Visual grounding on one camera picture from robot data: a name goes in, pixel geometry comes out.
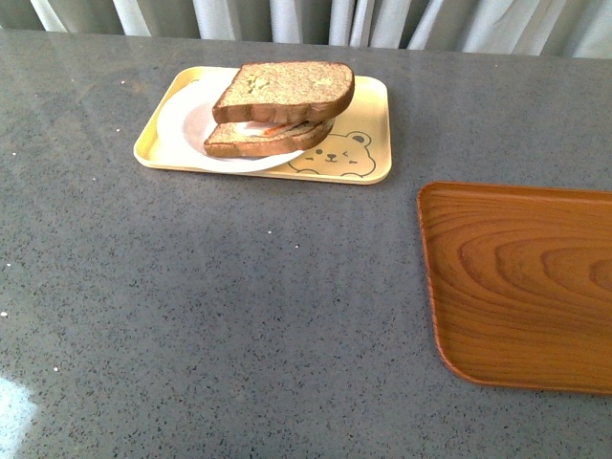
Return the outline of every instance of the orange wooden tray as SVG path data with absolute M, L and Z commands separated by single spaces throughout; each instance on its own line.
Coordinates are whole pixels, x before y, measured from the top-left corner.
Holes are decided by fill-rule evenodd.
M 418 207 L 452 372 L 612 394 L 612 193 L 433 183 Z

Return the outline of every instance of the whole wheat bread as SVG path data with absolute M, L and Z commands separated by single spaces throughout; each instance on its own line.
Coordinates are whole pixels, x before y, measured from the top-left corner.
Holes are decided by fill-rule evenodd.
M 244 135 L 238 123 L 218 124 L 204 142 L 207 155 L 215 158 L 261 158 L 312 148 L 327 137 L 334 119 L 305 121 L 273 137 Z
M 353 71 L 340 62 L 249 63 L 212 107 L 212 116 L 219 124 L 323 121 L 342 113 L 354 93 Z

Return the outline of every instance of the tray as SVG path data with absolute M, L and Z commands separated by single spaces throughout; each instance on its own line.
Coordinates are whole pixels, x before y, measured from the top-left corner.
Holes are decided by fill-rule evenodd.
M 195 165 L 188 155 L 160 142 L 157 120 L 164 104 L 194 81 L 231 81 L 238 69 L 193 67 L 180 72 L 134 144 L 134 156 L 144 166 L 192 172 L 210 172 Z M 336 118 L 330 135 L 317 147 L 306 150 L 288 163 L 267 170 L 239 173 L 278 179 L 309 180 L 353 185 L 371 185 L 383 180 L 391 169 L 391 140 L 386 87 L 369 76 L 355 77 L 355 95 L 349 107 Z M 323 153 L 338 153 L 336 163 L 326 163 Z
M 612 193 L 433 183 L 418 208 L 452 372 L 612 394 Z

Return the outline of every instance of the bread crust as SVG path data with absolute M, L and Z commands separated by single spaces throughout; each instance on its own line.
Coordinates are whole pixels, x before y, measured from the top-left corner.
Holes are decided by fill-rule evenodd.
M 308 65 L 308 62 L 288 62 L 303 63 Z M 348 108 L 355 94 L 355 76 L 350 67 L 341 62 L 325 62 L 330 67 L 334 65 L 342 66 L 342 71 L 350 72 L 350 83 L 348 87 L 342 88 L 342 92 L 338 96 L 329 101 L 324 102 L 299 102 L 299 103 L 268 103 L 265 100 L 253 103 L 234 103 L 226 104 L 225 99 L 230 88 L 237 81 L 243 81 L 245 73 L 249 71 L 249 66 L 253 64 L 245 64 L 232 80 L 230 86 L 224 91 L 219 100 L 212 107 L 212 116 L 219 124 L 225 122 L 243 122 L 243 121 L 258 121 L 258 122 L 302 122 L 302 121 L 324 121 L 334 118 Z
M 212 142 L 214 131 L 204 142 L 207 155 L 213 158 L 263 158 L 272 155 L 282 155 L 297 150 L 307 150 L 323 142 L 334 127 L 334 119 L 325 120 L 309 131 L 297 134 L 279 136 L 278 139 L 262 142 L 252 138 L 245 142 Z

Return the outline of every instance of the white plate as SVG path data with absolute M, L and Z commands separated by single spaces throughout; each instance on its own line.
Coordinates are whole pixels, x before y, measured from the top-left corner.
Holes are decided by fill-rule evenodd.
M 207 76 L 189 83 L 162 107 L 157 120 L 157 134 L 164 148 L 177 155 L 187 155 L 191 164 L 210 172 L 246 173 L 270 169 L 289 162 L 303 153 L 298 150 L 265 158 L 212 158 L 207 156 L 204 140 L 217 125 L 212 106 L 231 83 L 231 76 Z

